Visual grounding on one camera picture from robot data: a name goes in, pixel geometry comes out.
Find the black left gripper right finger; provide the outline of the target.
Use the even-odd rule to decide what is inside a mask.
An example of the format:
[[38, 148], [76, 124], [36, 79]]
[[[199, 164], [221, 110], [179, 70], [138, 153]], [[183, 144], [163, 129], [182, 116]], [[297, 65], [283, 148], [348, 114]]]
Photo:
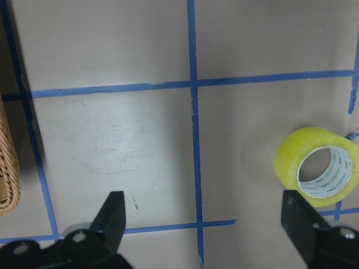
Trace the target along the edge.
[[283, 191], [280, 223], [305, 263], [312, 263], [332, 228], [295, 190]]

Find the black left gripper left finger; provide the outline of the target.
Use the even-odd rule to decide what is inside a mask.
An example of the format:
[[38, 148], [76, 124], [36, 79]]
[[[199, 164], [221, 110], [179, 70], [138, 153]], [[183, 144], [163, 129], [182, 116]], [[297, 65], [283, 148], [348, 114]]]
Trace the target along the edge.
[[111, 192], [91, 223], [94, 248], [98, 256], [117, 253], [126, 227], [125, 197], [123, 191]]

